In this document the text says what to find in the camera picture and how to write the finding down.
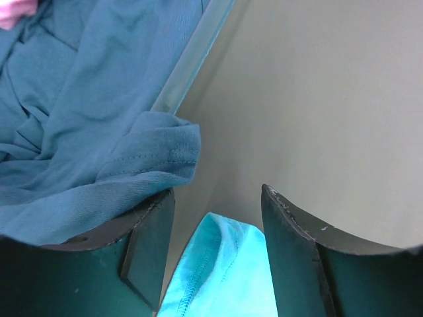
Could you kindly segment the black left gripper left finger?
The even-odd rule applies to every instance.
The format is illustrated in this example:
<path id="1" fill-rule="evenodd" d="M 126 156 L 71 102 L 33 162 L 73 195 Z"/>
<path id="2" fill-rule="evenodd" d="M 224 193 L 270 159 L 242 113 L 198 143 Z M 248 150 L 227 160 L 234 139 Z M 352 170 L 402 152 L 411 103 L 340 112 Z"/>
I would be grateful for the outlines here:
<path id="1" fill-rule="evenodd" d="M 63 244 L 1 237 L 2 316 L 153 316 L 174 218 L 167 189 Z"/>

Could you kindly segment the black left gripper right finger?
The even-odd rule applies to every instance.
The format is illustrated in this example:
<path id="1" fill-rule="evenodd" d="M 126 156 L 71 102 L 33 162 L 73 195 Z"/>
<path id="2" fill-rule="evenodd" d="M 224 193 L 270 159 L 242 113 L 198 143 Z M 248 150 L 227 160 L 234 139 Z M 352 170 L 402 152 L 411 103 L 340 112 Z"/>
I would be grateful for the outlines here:
<path id="1" fill-rule="evenodd" d="M 280 316 L 421 316 L 422 247 L 340 230 L 269 185 L 261 211 Z"/>

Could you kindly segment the light blue t shirt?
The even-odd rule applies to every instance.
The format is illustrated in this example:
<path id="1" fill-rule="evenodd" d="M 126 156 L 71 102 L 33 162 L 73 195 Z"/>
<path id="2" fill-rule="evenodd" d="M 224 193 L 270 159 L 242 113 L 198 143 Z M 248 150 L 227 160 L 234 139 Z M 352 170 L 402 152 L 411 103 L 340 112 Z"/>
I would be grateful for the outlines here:
<path id="1" fill-rule="evenodd" d="M 182 254 L 158 316 L 277 314 L 263 233 L 208 213 Z"/>

